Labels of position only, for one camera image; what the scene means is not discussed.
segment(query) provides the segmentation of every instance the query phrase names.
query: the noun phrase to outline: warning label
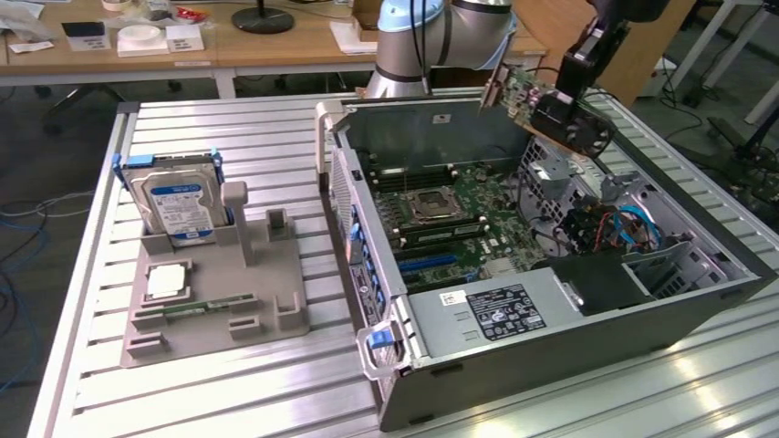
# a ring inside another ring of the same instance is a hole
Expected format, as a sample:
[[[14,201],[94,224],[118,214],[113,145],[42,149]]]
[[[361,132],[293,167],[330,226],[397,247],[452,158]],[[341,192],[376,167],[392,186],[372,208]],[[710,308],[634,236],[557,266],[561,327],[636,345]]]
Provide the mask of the warning label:
[[[498,340],[546,326],[521,285],[468,295],[466,302],[488,340]]]

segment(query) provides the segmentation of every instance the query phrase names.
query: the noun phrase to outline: metal slotted tabletop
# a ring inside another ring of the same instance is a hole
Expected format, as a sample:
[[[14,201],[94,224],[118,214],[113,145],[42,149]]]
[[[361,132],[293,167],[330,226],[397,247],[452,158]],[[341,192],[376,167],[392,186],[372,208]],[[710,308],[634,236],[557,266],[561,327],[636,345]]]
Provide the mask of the metal slotted tabletop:
[[[453,89],[440,93],[474,92]],[[352,94],[148,103],[117,115],[29,436],[776,436],[773,284],[669,349],[381,435],[354,349],[313,172],[313,105]],[[617,104],[628,139],[772,268],[779,237]],[[249,218],[297,221],[313,330],[158,365],[118,366],[141,221],[110,156],[208,151],[249,187]],[[610,146],[601,161],[632,168]]]

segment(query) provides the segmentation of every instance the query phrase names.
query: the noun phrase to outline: paper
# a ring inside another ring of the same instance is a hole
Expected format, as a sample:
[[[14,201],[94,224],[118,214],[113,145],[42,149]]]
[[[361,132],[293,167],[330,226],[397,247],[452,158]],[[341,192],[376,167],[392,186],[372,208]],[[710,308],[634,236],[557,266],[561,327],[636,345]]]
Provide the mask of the paper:
[[[40,13],[44,11],[44,6],[27,2],[11,2],[13,5],[23,7],[34,18],[40,18]],[[10,25],[0,18],[0,29],[10,29]]]
[[[329,22],[329,31],[336,38],[338,49],[346,55],[364,55],[376,53],[377,43],[366,43],[358,40],[352,23]]]
[[[13,53],[25,53],[25,52],[35,52],[37,50],[42,50],[44,48],[52,48],[53,44],[48,41],[42,43],[33,43],[33,44],[7,44]]]

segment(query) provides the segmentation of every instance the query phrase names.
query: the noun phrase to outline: cpu socket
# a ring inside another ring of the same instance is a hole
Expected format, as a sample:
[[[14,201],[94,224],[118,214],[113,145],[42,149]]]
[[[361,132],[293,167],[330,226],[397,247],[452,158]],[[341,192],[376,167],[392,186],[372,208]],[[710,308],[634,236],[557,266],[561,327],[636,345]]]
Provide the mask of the cpu socket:
[[[448,187],[410,192],[406,194],[406,200],[413,218],[420,224],[464,217],[462,207]]]

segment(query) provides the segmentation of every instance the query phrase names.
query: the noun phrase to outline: hard drive label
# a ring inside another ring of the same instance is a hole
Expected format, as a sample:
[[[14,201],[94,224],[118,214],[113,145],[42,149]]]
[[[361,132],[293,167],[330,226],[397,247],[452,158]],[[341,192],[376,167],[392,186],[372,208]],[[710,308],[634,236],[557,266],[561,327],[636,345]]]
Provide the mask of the hard drive label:
[[[154,187],[150,194],[168,235],[196,239],[212,233],[214,226],[208,207],[200,204],[202,188],[198,184]]]
[[[521,285],[466,296],[484,338],[498,340],[546,326]]]

